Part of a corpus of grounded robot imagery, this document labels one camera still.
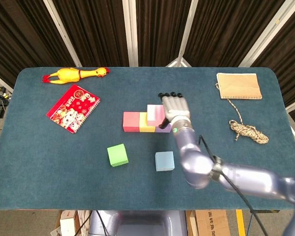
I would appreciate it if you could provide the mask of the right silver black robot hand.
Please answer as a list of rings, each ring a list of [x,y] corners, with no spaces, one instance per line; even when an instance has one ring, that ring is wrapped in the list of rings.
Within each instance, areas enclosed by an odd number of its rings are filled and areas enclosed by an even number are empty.
[[[158,126],[160,129],[165,129],[169,124],[172,129],[180,129],[182,127],[191,128],[190,111],[186,99],[181,93],[159,93],[165,118]]]

